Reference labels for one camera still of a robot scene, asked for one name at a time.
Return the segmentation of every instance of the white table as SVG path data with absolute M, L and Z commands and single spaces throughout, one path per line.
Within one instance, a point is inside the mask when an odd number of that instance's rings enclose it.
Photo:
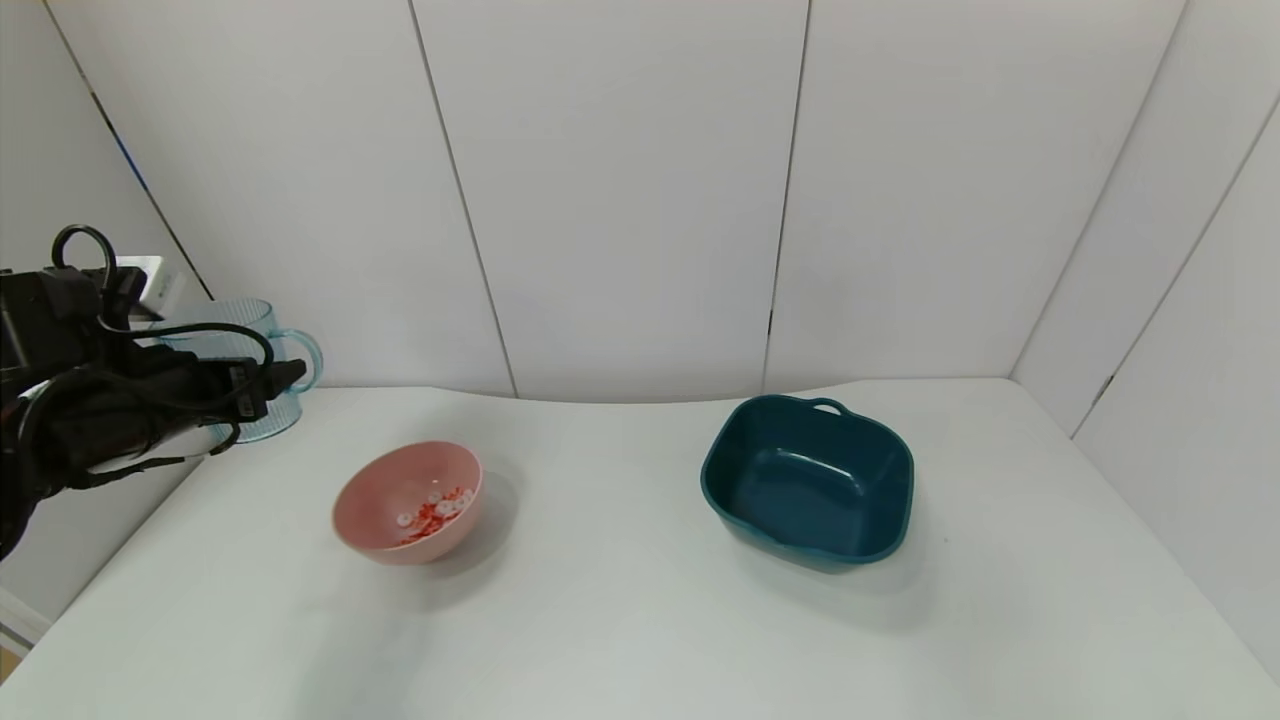
M 314 392 L 296 428 L 178 488 L 0 717 L 1280 717 L 1280 688 L 1020 387 L 810 395 L 915 456 L 910 533 L 879 564 L 826 575 L 726 530 L 698 474 L 732 401 Z M 374 565 L 330 503 L 425 438 L 476 450 L 488 514 L 434 565 Z

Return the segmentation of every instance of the wall panel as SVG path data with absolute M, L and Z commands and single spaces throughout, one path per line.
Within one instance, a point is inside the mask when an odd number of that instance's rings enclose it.
M 817 0 L 767 388 L 1005 377 L 1181 0 Z
M 803 0 L 415 0 L 524 397 L 760 388 Z
M 326 384 L 511 393 L 403 0 L 54 12 L 215 296 L 315 333 Z

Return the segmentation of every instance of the pink bowl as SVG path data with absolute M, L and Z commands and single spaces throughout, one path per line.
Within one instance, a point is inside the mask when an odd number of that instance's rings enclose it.
M 338 493 L 333 529 L 338 538 L 365 557 L 383 565 L 420 565 L 453 550 L 480 519 L 484 473 L 475 454 L 452 442 L 420 442 L 393 450 L 365 465 Z M 475 493 L 471 502 L 444 528 L 408 544 L 412 530 L 397 523 L 416 515 L 431 493 L 454 488 Z

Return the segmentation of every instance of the teal bowl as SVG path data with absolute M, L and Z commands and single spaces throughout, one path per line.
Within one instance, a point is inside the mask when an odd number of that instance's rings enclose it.
M 703 496 L 731 529 L 818 564 L 888 557 L 906 537 L 913 486 L 902 438 L 827 398 L 742 402 L 703 464 Z

